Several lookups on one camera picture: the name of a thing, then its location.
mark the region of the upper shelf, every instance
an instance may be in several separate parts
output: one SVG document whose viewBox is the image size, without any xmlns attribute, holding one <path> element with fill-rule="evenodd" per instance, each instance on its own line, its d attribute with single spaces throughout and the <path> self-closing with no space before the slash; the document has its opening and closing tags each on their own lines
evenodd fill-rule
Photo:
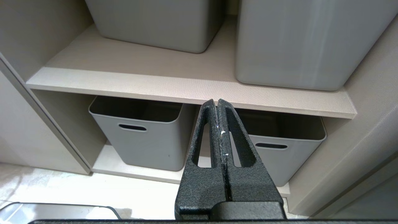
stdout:
<svg viewBox="0 0 398 224">
<path fill-rule="evenodd" d="M 32 89 L 202 104 L 222 98 L 237 108 L 354 118 L 335 92 L 248 85 L 234 76 L 236 20 L 228 18 L 209 48 L 185 53 L 103 38 L 90 26 L 28 81 Z"/>
</svg>

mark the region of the gray storage bin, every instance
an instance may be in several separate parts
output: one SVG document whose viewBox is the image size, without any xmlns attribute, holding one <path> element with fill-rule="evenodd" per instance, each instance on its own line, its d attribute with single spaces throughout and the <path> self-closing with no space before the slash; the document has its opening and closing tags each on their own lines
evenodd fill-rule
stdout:
<svg viewBox="0 0 398 224">
<path fill-rule="evenodd" d="M 86 0 L 102 36 L 201 53 L 224 19 L 225 0 Z"/>
<path fill-rule="evenodd" d="M 397 0 L 242 0 L 236 78 L 337 90 L 397 12 Z"/>
<path fill-rule="evenodd" d="M 318 116 L 235 109 L 275 185 L 285 185 L 326 139 Z M 235 144 L 235 166 L 240 167 Z"/>
<path fill-rule="evenodd" d="M 89 112 L 126 164 L 171 171 L 183 167 L 194 105 L 97 96 Z"/>
</svg>

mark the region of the shelf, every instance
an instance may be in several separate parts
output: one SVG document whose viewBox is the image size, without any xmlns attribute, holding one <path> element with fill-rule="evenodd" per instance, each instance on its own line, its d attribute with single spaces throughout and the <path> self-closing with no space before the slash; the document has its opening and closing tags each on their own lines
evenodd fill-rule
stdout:
<svg viewBox="0 0 398 224">
<path fill-rule="evenodd" d="M 236 19 L 202 54 L 103 38 L 94 25 L 28 81 L 32 89 L 354 118 L 345 89 L 327 92 L 242 84 L 235 79 Z"/>
<path fill-rule="evenodd" d="M 199 166 L 209 167 L 209 163 L 209 157 L 199 158 Z M 184 169 L 180 171 L 165 171 L 127 165 L 121 160 L 115 149 L 108 142 L 105 144 L 104 148 L 99 154 L 98 159 L 92 168 L 92 171 L 96 173 L 104 173 L 116 176 L 179 184 Z M 288 197 L 290 195 L 289 183 L 287 183 L 283 187 L 277 187 L 277 189 L 282 197 Z"/>
</svg>

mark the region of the white floor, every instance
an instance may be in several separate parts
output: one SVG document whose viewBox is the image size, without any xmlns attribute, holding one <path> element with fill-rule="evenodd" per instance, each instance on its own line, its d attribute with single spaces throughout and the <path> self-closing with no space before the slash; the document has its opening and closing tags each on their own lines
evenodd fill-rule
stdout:
<svg viewBox="0 0 398 224">
<path fill-rule="evenodd" d="M 86 176 L 0 163 L 0 208 L 12 202 L 89 204 L 111 206 L 121 218 L 174 219 L 178 186 L 99 173 Z"/>
</svg>

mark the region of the cabinet door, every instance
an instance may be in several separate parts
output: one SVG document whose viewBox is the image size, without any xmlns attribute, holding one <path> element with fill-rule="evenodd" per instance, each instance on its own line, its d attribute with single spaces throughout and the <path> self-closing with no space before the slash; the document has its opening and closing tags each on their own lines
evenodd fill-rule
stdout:
<svg viewBox="0 0 398 224">
<path fill-rule="evenodd" d="M 0 162 L 87 174 L 0 71 Z"/>
</svg>

